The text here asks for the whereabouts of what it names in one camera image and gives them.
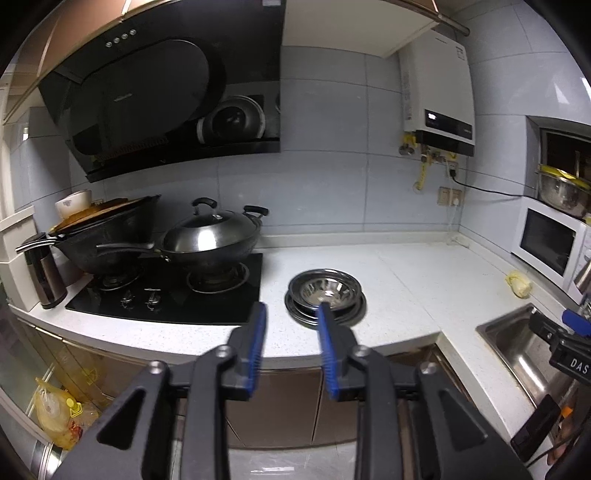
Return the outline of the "steel basin on microwave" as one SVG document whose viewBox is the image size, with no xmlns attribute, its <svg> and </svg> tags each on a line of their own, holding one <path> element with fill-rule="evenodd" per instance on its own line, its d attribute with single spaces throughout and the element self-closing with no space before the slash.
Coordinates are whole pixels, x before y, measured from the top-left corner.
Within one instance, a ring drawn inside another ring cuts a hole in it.
<svg viewBox="0 0 591 480">
<path fill-rule="evenodd" d="M 538 198 L 572 217 L 583 219 L 590 212 L 590 183 L 564 170 L 540 165 Z"/>
</svg>

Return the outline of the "medium steel bowl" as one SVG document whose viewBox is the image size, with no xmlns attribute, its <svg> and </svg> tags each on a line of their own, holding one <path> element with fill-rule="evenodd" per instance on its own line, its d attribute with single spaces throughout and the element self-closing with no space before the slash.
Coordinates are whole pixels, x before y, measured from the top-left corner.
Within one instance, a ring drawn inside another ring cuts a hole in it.
<svg viewBox="0 0 591 480">
<path fill-rule="evenodd" d="M 349 287 L 334 278 L 315 278 L 305 282 L 301 287 L 301 299 L 310 305 L 318 306 L 328 302 L 335 306 L 342 306 L 349 301 Z"/>
</svg>

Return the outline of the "white upper cabinet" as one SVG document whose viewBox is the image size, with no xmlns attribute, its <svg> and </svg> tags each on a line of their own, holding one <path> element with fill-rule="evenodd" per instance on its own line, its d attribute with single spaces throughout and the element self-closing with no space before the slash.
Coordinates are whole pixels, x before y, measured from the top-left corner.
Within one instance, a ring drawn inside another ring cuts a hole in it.
<svg viewBox="0 0 591 480">
<path fill-rule="evenodd" d="M 435 1 L 288 1 L 283 45 L 387 58 L 440 23 Z"/>
</svg>

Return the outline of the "black range hood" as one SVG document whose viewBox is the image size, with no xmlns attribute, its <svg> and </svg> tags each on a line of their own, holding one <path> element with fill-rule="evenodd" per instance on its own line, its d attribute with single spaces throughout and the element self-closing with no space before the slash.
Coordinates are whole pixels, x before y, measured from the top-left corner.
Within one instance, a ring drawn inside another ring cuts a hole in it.
<svg viewBox="0 0 591 480">
<path fill-rule="evenodd" d="M 280 151 L 281 1 L 169 1 L 78 48 L 40 82 L 91 182 Z"/>
</svg>

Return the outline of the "yellow napa cabbage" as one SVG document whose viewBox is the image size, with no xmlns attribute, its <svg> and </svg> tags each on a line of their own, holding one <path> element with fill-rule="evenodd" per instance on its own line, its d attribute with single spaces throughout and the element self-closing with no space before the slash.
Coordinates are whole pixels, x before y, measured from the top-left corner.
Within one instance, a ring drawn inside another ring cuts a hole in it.
<svg viewBox="0 0 591 480">
<path fill-rule="evenodd" d="M 527 299 L 530 297 L 533 290 L 533 284 L 524 273 L 518 270 L 512 270 L 506 275 L 505 281 L 516 297 L 520 299 Z"/>
</svg>

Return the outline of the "black gas stove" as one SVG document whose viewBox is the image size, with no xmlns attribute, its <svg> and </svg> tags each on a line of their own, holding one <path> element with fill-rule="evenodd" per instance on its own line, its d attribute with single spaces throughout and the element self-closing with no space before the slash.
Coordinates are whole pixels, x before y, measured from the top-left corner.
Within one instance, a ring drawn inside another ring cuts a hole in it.
<svg viewBox="0 0 591 480">
<path fill-rule="evenodd" d="M 123 286 L 109 290 L 95 277 L 65 308 L 78 313 L 127 320 L 188 324 L 240 325 L 259 301 L 263 255 L 253 253 L 214 290 L 186 270 L 156 258 L 142 258 Z"/>
</svg>

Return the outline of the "black cast iron pan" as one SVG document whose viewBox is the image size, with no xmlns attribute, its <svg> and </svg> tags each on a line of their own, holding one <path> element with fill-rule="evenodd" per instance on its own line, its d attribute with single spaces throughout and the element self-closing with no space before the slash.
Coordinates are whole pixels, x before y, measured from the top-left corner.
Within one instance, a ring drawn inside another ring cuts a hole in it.
<svg viewBox="0 0 591 480">
<path fill-rule="evenodd" d="M 159 195 L 146 196 L 134 204 L 107 213 L 101 220 L 60 234 L 53 247 L 87 273 L 132 261 L 136 253 L 99 253 L 97 245 L 147 243 L 151 240 Z"/>
</svg>

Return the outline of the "large steel bowl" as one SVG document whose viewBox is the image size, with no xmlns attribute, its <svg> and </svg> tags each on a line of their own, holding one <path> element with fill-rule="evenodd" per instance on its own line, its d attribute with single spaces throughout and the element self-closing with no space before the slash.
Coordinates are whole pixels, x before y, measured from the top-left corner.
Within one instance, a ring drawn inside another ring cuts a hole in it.
<svg viewBox="0 0 591 480">
<path fill-rule="evenodd" d="M 294 302 L 317 308 L 328 302 L 336 310 L 346 309 L 360 300 L 363 290 L 355 277 L 335 269 L 313 269 L 297 274 L 287 292 Z"/>
</svg>

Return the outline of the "white microwave oven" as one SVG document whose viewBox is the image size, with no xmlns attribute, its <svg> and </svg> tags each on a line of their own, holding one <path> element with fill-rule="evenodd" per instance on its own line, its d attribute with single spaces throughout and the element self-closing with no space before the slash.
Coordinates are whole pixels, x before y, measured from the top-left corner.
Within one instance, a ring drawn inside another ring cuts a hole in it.
<svg viewBox="0 0 591 480">
<path fill-rule="evenodd" d="M 590 260 L 590 226 L 583 220 L 523 197 L 511 254 L 577 304 L 583 301 L 580 277 Z"/>
</svg>

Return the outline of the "white gas water heater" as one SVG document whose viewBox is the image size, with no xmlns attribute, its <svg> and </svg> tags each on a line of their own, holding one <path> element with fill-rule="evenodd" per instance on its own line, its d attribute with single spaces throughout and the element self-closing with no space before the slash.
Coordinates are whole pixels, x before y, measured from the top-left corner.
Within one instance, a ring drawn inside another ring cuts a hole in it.
<svg viewBox="0 0 591 480">
<path fill-rule="evenodd" d="M 475 108 L 468 55 L 429 30 L 399 51 L 404 130 L 426 147 L 472 156 Z"/>
</svg>

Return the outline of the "yellow plastic bag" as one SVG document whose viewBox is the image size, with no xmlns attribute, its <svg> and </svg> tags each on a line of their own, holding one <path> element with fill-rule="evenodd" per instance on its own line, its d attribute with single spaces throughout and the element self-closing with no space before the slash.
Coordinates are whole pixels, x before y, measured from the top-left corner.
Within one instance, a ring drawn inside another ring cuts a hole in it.
<svg viewBox="0 0 591 480">
<path fill-rule="evenodd" d="M 81 403 L 68 391 L 35 379 L 33 402 L 38 423 L 54 445 L 71 450 L 99 418 L 91 403 Z"/>
</svg>

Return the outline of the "large steel plate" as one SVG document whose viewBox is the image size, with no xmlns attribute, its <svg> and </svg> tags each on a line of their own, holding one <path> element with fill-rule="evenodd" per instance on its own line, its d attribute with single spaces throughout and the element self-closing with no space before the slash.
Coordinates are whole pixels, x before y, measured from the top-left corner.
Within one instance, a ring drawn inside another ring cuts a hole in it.
<svg viewBox="0 0 591 480">
<path fill-rule="evenodd" d="M 291 298 L 290 293 L 284 295 L 283 302 L 284 306 L 287 308 L 287 313 L 294 319 L 294 321 L 312 330 L 317 329 L 318 318 L 315 309 L 305 309 L 304 307 L 298 306 L 297 302 Z M 356 304 L 353 304 L 352 307 L 342 310 L 332 309 L 332 315 L 334 315 L 335 322 L 338 324 L 352 326 L 363 319 L 366 310 L 367 300 L 365 295 L 362 295 L 361 299 L 356 302 Z"/>
</svg>

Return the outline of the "steel electric kettle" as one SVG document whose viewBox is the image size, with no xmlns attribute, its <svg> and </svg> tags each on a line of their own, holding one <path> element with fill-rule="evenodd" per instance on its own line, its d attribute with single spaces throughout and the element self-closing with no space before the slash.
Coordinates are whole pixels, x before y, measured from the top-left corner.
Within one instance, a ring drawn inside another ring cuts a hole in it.
<svg viewBox="0 0 591 480">
<path fill-rule="evenodd" d="M 55 308 L 67 296 L 66 286 L 50 249 L 54 244 L 54 240 L 41 232 L 29 237 L 16 248 L 17 254 L 24 254 L 43 309 Z"/>
</svg>

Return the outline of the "beige wall socket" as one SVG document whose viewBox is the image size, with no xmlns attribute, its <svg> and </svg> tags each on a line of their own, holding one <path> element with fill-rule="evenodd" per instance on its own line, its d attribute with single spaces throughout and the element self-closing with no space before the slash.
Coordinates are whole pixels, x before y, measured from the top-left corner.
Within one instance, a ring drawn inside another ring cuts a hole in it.
<svg viewBox="0 0 591 480">
<path fill-rule="evenodd" d="M 463 191 L 460 189 L 451 189 L 449 187 L 440 187 L 438 191 L 437 204 L 439 206 L 458 207 L 462 204 Z"/>
</svg>

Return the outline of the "upper wall socket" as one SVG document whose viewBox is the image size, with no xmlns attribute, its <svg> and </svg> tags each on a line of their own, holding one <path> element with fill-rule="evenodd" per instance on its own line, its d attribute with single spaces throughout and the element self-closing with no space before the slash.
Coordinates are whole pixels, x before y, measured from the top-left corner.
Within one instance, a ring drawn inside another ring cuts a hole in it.
<svg viewBox="0 0 591 480">
<path fill-rule="evenodd" d="M 447 160 L 446 166 L 448 170 L 448 176 L 453 180 L 456 180 L 458 174 L 458 164 L 455 161 Z"/>
</svg>

